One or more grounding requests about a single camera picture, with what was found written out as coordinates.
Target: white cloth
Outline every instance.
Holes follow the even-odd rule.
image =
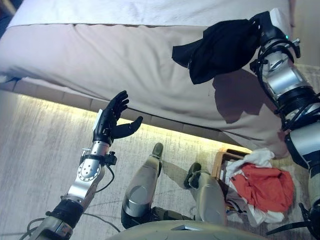
[[[122,24],[202,26],[251,18],[288,0],[24,0],[9,27],[32,24]]]
[[[229,190],[225,200],[226,202],[230,201],[231,203],[236,203],[236,205],[242,212],[245,211],[249,223],[252,227],[257,227],[263,222],[280,223],[285,218],[285,216],[282,212],[264,212],[254,207],[253,205],[248,204],[248,201],[245,198],[235,194],[235,192],[237,192],[237,189],[235,185],[230,181],[230,178],[237,174],[244,175],[241,167],[245,163],[254,164],[256,167],[260,168],[271,168],[272,165],[270,163],[270,160],[274,157],[274,153],[267,148],[257,149],[254,150],[251,154],[246,155],[243,159],[230,163],[226,167],[225,183],[229,186]]]

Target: robot leg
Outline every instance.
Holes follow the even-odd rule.
[[[134,219],[149,218],[151,204],[161,171],[161,155],[164,146],[157,143],[142,167],[136,172],[122,202],[121,222],[125,228],[140,224]]]
[[[209,172],[202,171],[194,163],[184,181],[184,186],[194,192],[196,200],[196,221],[226,225],[225,198],[218,181]]]

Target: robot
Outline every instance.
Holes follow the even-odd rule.
[[[272,24],[268,11],[255,15],[259,24],[260,50],[250,69],[267,96],[272,100],[282,120],[285,142],[294,162],[309,171],[308,194],[311,208],[301,207],[303,222],[293,223],[273,233],[295,227],[308,227],[320,239],[320,94],[294,66],[293,50],[300,57],[299,39],[289,41]],[[142,123],[138,117],[129,124],[117,125],[129,100],[120,92],[108,106],[100,110],[94,125],[91,148],[84,148],[76,179],[61,202],[35,229],[30,240],[67,240],[81,215],[86,211],[105,174],[105,168],[115,165],[117,158],[109,151],[115,139],[127,137]],[[157,143],[152,154],[133,177],[123,199],[121,222],[127,229],[111,240],[121,239],[265,239],[261,236],[226,227],[226,212],[222,190],[214,178],[191,166],[184,181],[186,188],[196,191],[197,213],[194,218],[159,207],[151,208],[157,179],[161,172],[163,146]]]

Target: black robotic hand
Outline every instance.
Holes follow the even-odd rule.
[[[135,133],[143,120],[139,116],[132,123],[122,124],[117,126],[121,113],[128,108],[129,99],[127,91],[120,92],[115,96],[108,106],[102,111],[99,121],[93,131],[92,142],[101,141],[111,146],[114,139],[128,137]]]

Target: gray carpet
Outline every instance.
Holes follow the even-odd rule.
[[[29,221],[52,211],[73,183],[81,148],[89,147],[94,112],[69,107],[15,93],[0,91],[0,240],[18,239]],[[164,145],[163,171],[159,177],[154,206],[192,216],[195,201],[182,188],[187,170],[194,161],[211,171],[215,154],[228,147],[222,143],[183,133],[143,125],[133,136],[112,145],[118,162],[112,169],[114,182],[97,193],[87,213],[113,222],[123,230],[121,204],[130,179],[146,160],[157,142]],[[308,205],[308,173],[290,159],[274,163],[290,171],[295,184],[292,208],[281,224],[301,221],[298,203]],[[106,174],[101,186],[111,175]],[[228,216],[228,225],[260,235],[280,224],[249,226],[245,216]],[[82,216],[71,239],[100,240],[116,231],[91,216]],[[296,229],[270,239],[311,239],[306,229]]]

